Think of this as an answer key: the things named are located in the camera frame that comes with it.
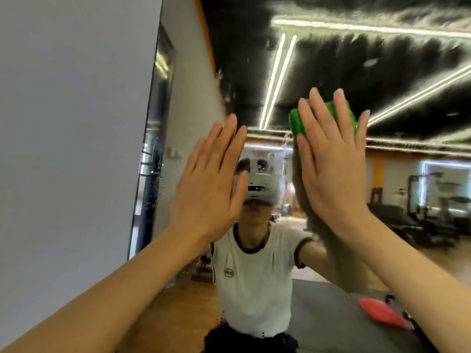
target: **black shorts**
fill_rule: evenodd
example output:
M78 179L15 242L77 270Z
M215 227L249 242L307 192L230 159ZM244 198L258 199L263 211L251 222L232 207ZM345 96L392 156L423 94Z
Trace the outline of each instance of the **black shorts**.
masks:
M297 348L298 341L287 333L258 338L237 332L226 321L222 321L204 338L202 353L296 353Z

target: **vr headset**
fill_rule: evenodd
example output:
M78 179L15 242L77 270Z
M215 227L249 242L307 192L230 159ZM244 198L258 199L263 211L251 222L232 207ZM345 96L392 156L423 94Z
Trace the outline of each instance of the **vr headset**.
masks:
M272 166L266 160L242 159L235 173L236 183L239 174L247 171L249 187L245 195L244 205L250 202L274 206L283 194L282 178L275 174Z

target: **right hand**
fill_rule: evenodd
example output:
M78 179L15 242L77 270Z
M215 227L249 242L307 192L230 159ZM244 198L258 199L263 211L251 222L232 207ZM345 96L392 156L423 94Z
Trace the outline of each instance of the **right hand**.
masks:
M234 173L247 127L237 134L237 117L232 114L223 127L217 121L207 139L200 139L188 158L171 205L170 228L173 233L194 239L199 250L219 240L234 225L247 192L248 174L238 177L231 196Z
M302 181L312 209L327 224L339 215L367 210L365 147L370 112L362 113L355 136L342 89L334 93L333 102L338 124L316 88L309 101L301 99L298 105L306 132L297 136Z

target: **wooden floor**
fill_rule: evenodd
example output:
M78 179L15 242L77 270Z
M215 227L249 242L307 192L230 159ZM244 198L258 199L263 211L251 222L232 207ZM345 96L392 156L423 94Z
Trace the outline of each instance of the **wooden floor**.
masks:
M459 280L471 286L471 240L455 249L422 252ZM221 313L212 283L194 282L194 265L177 278L175 286L162 291L123 340L118 353L193 353L203 350L203 339L215 327ZM310 269L295 270L293 277L325 281ZM387 288L371 273L371 288Z

